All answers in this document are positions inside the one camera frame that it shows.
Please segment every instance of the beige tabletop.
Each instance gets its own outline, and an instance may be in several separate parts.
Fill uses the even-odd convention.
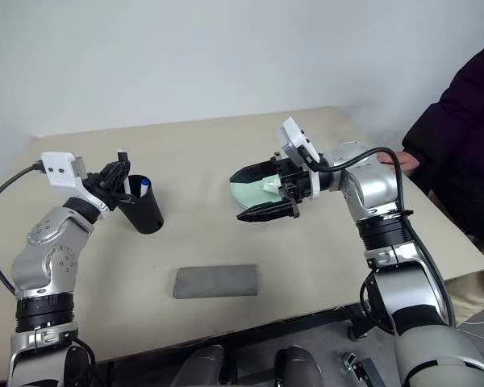
[[[341,193],[299,206],[298,219],[243,223],[228,179],[278,150],[276,130],[292,116],[319,152],[369,138],[335,108],[57,135],[32,141],[23,168],[45,151],[84,156],[98,171],[126,148],[132,173],[152,179],[165,225],[137,233],[120,211],[96,223],[79,260],[75,316],[98,360],[239,331],[356,302],[368,273],[363,245]],[[414,228],[445,279],[484,269],[484,257],[406,179]],[[31,173],[0,197],[0,266],[6,273],[27,232],[64,200]],[[257,264],[256,297],[176,300],[180,267]],[[15,300],[0,284],[0,380],[6,377]]]

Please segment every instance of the floor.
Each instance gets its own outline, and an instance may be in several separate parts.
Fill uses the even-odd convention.
[[[474,316],[471,322],[484,321],[484,311]],[[342,367],[340,358],[346,351],[351,351],[357,358],[363,360],[370,357],[377,367],[387,387],[399,387],[400,382],[396,371],[394,359],[394,340],[377,328],[374,328],[368,337],[354,343],[347,339],[346,329],[348,323],[334,322],[327,326],[312,328],[307,331],[271,339],[252,346],[243,347],[236,353],[239,362],[239,376],[264,371],[273,367],[276,351],[292,344],[298,344],[306,348],[317,359],[323,370],[325,387],[332,386],[363,386],[356,381],[355,377],[347,373]],[[461,329],[484,337],[484,324],[462,325]],[[468,336],[484,356],[484,341]],[[168,368],[147,375],[140,375],[128,383],[115,384],[115,387],[124,385],[141,387],[167,387],[177,370]],[[256,384],[258,387],[273,386],[271,381]]]

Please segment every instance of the person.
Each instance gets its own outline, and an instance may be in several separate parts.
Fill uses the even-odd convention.
[[[484,48],[453,78],[397,152],[402,171],[484,254]],[[386,154],[378,159],[392,164]],[[484,309],[484,272],[447,283],[457,323]]]

